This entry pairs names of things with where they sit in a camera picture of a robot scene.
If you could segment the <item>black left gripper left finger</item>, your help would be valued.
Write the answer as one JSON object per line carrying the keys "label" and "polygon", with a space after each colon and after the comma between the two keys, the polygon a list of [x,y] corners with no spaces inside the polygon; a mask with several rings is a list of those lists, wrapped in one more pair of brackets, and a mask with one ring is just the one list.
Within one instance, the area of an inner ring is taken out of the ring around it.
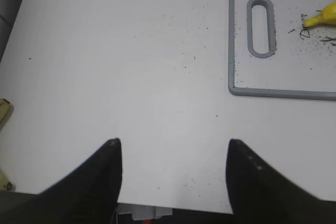
{"label": "black left gripper left finger", "polygon": [[1,212],[1,223],[116,223],[121,184],[121,142],[114,138],[44,192]]}

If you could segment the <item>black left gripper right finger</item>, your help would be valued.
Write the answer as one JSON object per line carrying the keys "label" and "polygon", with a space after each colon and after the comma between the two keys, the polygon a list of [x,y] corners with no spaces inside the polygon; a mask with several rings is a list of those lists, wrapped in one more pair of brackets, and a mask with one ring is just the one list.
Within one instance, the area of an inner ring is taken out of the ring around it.
{"label": "black left gripper right finger", "polygon": [[237,223],[335,223],[334,201],[308,193],[238,139],[228,144],[226,186]]}

